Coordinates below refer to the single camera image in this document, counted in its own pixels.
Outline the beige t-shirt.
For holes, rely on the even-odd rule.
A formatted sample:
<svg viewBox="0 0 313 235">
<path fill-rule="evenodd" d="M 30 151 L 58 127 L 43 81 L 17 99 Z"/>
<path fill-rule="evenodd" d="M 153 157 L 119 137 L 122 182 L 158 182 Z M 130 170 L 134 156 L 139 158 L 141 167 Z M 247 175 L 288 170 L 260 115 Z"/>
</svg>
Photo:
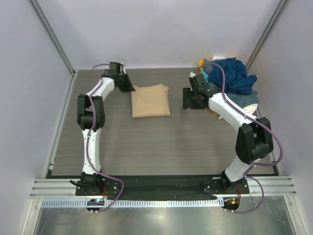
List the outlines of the beige t-shirt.
<svg viewBox="0 0 313 235">
<path fill-rule="evenodd" d="M 134 86 L 131 92 L 132 117 L 151 118 L 169 117 L 171 115 L 169 105 L 169 87 L 158 84 L 148 87 Z"/>
</svg>

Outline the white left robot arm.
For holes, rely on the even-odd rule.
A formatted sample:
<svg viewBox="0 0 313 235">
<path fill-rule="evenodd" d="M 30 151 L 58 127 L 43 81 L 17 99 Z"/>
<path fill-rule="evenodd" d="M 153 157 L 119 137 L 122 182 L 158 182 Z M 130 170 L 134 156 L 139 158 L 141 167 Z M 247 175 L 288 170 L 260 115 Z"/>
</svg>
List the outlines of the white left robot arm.
<svg viewBox="0 0 313 235">
<path fill-rule="evenodd" d="M 84 164 L 76 195 L 96 195 L 105 188 L 101 175 L 100 135 L 105 124 L 104 100 L 115 88 L 127 93 L 134 88 L 125 72 L 104 74 L 94 88 L 77 99 L 77 123 L 84 139 Z"/>
</svg>

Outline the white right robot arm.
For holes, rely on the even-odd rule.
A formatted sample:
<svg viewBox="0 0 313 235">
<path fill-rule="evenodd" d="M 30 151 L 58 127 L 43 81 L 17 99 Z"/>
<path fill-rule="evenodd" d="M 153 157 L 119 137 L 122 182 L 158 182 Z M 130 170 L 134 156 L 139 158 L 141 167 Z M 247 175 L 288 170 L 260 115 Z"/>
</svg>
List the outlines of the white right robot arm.
<svg viewBox="0 0 313 235">
<path fill-rule="evenodd" d="M 244 176 L 261 159 L 273 151 L 270 121 L 263 117 L 257 118 L 248 114 L 222 93 L 195 94 L 190 88 L 184 88 L 183 109 L 213 109 L 237 131 L 235 144 L 236 157 L 233 162 L 221 173 L 218 187 L 223 192 L 233 193 L 242 185 Z"/>
</svg>

